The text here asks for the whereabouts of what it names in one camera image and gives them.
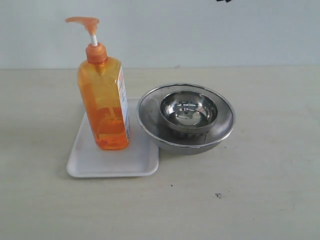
white pump tube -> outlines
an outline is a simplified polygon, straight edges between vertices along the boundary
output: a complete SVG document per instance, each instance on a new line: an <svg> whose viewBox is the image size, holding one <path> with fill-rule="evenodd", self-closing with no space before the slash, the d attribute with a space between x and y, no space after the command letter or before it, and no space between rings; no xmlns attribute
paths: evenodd
<svg viewBox="0 0 320 240"><path fill-rule="evenodd" d="M91 37L92 46L94 46L94 47L98 46L96 35L92 35L92 36L90 35L90 37Z"/></svg>

bottle label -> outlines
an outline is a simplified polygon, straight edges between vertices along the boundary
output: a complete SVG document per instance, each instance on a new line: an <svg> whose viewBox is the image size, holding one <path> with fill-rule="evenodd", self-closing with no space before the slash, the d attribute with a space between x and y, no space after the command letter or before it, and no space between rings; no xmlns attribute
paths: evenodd
<svg viewBox="0 0 320 240"><path fill-rule="evenodd" d="M118 85L119 98L120 98L122 117L123 117L123 122L124 122L124 127L125 127L126 139L129 140L130 121L129 121L129 113L128 113L128 100L127 100L124 73L122 71L122 66L120 67L117 85Z"/></svg>

orange pump head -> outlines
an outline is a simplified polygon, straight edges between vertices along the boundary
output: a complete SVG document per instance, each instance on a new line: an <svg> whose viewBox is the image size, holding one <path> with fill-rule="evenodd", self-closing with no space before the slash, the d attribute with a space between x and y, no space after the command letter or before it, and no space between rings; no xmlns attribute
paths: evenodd
<svg viewBox="0 0 320 240"><path fill-rule="evenodd" d="M91 64L100 64L108 59L106 47L97 42L96 31L99 19L95 17L73 16L65 20L67 23L78 23L84 25L91 37L91 43L85 49L86 58Z"/></svg>

white wall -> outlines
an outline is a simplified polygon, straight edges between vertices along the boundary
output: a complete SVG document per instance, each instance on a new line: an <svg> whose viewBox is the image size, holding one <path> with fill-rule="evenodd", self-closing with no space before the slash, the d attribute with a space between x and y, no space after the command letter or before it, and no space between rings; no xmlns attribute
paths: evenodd
<svg viewBox="0 0 320 240"><path fill-rule="evenodd" d="M319 0L0 0L0 68L77 68L98 41L125 68L320 64Z"/></svg>

orange liquid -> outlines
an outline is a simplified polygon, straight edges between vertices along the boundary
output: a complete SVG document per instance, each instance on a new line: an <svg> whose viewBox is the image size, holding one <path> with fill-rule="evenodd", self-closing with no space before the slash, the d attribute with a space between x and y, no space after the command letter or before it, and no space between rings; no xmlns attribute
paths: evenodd
<svg viewBox="0 0 320 240"><path fill-rule="evenodd" d="M113 57L101 64L84 61L78 86L96 144L102 150L124 149L126 135L118 91L121 62Z"/></svg>

